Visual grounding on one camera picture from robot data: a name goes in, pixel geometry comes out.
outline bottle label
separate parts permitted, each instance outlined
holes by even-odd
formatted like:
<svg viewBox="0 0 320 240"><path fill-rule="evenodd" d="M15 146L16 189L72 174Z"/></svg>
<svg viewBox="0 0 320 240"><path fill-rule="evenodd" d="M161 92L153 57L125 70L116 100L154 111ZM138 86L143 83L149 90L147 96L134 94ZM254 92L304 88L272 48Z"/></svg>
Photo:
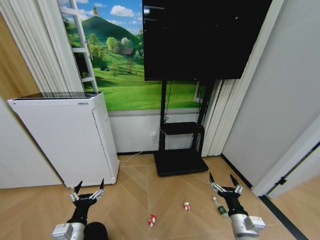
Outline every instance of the bottle label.
<svg viewBox="0 0 320 240"><path fill-rule="evenodd" d="M218 211L220 212L221 215L226 214L227 211L225 210L224 206L218 207Z"/></svg>

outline tv stand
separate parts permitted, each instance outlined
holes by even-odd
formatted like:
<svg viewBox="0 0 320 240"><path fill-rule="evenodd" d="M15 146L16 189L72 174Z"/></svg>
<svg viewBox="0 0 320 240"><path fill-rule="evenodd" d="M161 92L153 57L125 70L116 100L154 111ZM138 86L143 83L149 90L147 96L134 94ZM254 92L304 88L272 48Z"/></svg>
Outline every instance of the tv stand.
<svg viewBox="0 0 320 240"><path fill-rule="evenodd" d="M154 153L156 170L159 176L180 175L208 170L201 158L205 129L202 126L208 102L214 88L214 80L205 82L205 93L197 122L165 123L167 80L162 80L159 150ZM193 134L191 148L166 150L166 135Z"/></svg>

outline electrical outlet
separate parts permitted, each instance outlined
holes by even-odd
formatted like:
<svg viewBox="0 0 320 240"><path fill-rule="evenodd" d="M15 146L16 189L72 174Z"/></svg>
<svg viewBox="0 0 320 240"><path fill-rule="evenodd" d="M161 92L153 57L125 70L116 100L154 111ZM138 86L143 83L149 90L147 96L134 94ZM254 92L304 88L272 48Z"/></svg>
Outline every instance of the electrical outlet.
<svg viewBox="0 0 320 240"><path fill-rule="evenodd" d="M157 132L156 132L156 131L152 131L152 132L151 132L151 138L152 138L152 140L156 140L156 137L157 137Z"/></svg>

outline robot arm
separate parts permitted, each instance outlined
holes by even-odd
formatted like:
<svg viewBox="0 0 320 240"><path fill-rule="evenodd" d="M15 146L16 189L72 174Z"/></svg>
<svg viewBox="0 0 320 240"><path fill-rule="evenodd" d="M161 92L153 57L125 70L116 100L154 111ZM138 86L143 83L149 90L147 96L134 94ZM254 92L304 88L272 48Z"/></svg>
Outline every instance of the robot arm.
<svg viewBox="0 0 320 240"><path fill-rule="evenodd" d="M210 186L221 197L224 198L229 208L228 215L232 221L233 234L237 240L253 240L259 236L259 231L266 227L261 217L248 216L248 213L241 206L238 198L241 196L243 186L230 174L234 187L219 186L215 183L211 172Z"/></svg>
<svg viewBox="0 0 320 240"><path fill-rule="evenodd" d="M70 193L75 210L72 218L64 224L58 224L52 232L53 239L56 240L83 240L84 230L87 225L89 208L95 204L105 194L104 179L102 179L100 189L95 193L81 194L78 196L82 181Z"/></svg>

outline mountain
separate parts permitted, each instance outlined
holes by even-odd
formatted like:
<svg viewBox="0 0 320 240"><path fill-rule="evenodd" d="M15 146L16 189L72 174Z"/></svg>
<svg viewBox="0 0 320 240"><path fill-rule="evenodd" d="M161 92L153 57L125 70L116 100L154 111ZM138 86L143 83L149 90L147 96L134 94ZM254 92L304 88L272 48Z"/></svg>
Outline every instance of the mountain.
<svg viewBox="0 0 320 240"><path fill-rule="evenodd" d="M89 34L95 34L102 45L106 45L108 37L114 37L121 41L126 37L132 41L133 47L136 48L141 42L139 38L121 26L115 25L99 16L92 16L82 22L85 37L88 39Z"/></svg>
<svg viewBox="0 0 320 240"><path fill-rule="evenodd" d="M135 35L140 41L144 41L144 35L142 33L136 34Z"/></svg>

